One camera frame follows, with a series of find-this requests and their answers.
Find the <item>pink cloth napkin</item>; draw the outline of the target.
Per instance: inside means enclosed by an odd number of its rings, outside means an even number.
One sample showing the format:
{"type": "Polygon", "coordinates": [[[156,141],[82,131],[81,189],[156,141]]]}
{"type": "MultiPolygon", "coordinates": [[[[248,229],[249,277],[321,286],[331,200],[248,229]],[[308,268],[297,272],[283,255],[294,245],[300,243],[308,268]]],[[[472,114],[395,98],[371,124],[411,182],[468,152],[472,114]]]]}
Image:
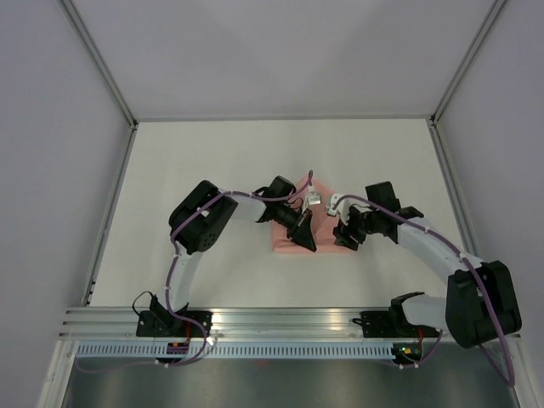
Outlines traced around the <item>pink cloth napkin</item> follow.
{"type": "MultiPolygon", "coordinates": [[[[335,244],[336,238],[332,232],[337,226],[337,218],[326,214],[326,202],[332,195],[332,190],[325,184],[322,184],[316,177],[312,178],[312,186],[315,192],[321,195],[321,203],[319,205],[309,206],[309,209],[312,211],[310,229],[316,244],[315,254],[348,253],[348,248],[335,244]]],[[[286,236],[286,228],[275,221],[271,223],[271,238],[272,249],[276,253],[291,255],[313,254],[310,250],[291,242],[286,236]]]]}

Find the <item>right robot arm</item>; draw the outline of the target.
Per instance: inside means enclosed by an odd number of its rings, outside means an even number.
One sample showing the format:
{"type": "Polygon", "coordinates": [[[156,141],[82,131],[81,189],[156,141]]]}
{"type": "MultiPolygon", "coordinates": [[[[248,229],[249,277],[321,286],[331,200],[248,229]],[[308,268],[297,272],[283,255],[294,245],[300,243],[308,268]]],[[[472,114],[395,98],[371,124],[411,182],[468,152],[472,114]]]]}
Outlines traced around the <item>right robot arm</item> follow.
{"type": "Polygon", "coordinates": [[[326,212],[338,219],[336,245],[357,251],[369,235],[383,235],[419,258],[446,285],[443,297],[410,292],[391,300],[388,326],[406,336],[418,327],[449,332],[465,349],[518,332],[519,305],[508,267],[485,262],[445,239],[424,214],[403,207],[390,182],[366,187],[366,198],[333,194],[326,212]]]}

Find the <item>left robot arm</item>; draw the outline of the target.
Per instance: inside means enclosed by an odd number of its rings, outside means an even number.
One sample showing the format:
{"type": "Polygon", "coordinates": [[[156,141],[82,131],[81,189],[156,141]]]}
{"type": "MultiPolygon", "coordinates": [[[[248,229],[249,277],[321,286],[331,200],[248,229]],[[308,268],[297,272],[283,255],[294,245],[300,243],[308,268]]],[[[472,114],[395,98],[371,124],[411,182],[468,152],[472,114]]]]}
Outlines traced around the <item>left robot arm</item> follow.
{"type": "Polygon", "coordinates": [[[174,255],[163,293],[150,301],[150,314],[156,320],[156,327],[169,337],[184,330],[190,318],[183,309],[188,304],[198,263],[234,218],[257,224],[275,222],[285,229],[289,241],[316,252],[311,231],[313,213],[309,209],[314,193],[312,172],[308,172],[301,188],[277,176],[270,185],[250,193],[221,190],[208,180],[201,181],[168,220],[174,255]]]}

